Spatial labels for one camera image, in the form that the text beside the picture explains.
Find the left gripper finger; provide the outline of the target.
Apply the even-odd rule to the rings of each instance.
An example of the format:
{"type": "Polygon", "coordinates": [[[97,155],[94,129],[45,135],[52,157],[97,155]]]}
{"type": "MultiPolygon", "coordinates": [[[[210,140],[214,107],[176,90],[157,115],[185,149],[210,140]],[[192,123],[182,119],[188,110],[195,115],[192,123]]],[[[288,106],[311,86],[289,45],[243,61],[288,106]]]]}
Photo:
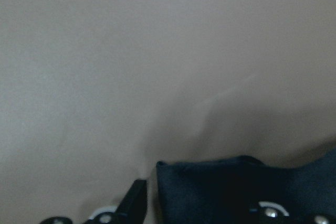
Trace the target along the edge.
{"type": "Polygon", "coordinates": [[[143,224],[148,209],[147,180],[137,179],[133,182],[120,202],[116,215],[119,223],[143,224]]]}

